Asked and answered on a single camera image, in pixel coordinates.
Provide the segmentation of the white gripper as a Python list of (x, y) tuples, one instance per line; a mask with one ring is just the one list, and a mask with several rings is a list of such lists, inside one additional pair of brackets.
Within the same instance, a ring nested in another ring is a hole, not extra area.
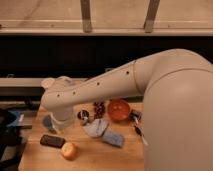
[(55, 111), (51, 113), (51, 121), (53, 128), (61, 131), (74, 123), (75, 115), (72, 110)]

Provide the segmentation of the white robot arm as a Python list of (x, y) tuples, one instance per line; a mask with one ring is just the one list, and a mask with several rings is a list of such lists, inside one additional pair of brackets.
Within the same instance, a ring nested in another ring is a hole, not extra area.
[(145, 171), (213, 171), (213, 64), (185, 49), (127, 63), (77, 85), (57, 79), (42, 106), (65, 122), (76, 104), (143, 97)]

